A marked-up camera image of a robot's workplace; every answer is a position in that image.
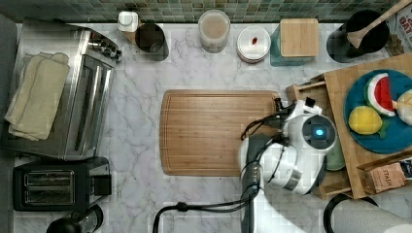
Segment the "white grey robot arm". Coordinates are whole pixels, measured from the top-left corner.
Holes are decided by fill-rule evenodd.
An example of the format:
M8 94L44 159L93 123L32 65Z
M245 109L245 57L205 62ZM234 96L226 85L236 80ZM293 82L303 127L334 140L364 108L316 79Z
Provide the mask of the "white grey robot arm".
M274 196L278 187L306 195L326 172L326 155L337 142L334 123L311 98L283 107L277 99L276 113L260 122L278 132L273 136L251 134L242 138L239 150L241 233L286 233Z

